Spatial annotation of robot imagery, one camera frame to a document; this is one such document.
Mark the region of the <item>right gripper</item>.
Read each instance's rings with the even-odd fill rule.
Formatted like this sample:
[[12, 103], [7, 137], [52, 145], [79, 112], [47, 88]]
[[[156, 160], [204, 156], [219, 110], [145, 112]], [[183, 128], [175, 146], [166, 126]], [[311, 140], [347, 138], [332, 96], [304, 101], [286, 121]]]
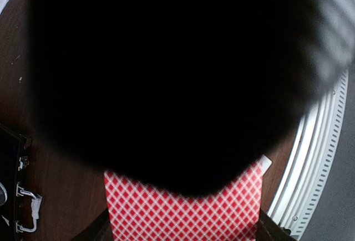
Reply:
[[323, 90], [308, 0], [29, 0], [37, 130], [142, 183], [213, 194], [296, 128]]

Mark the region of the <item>red backed card deck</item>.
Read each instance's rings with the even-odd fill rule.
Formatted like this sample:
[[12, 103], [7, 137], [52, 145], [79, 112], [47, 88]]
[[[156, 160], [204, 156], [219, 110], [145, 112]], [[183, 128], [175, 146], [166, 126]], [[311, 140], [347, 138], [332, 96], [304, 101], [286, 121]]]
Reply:
[[112, 172], [104, 183], [114, 240], [255, 240], [263, 163], [219, 193], [184, 198]]

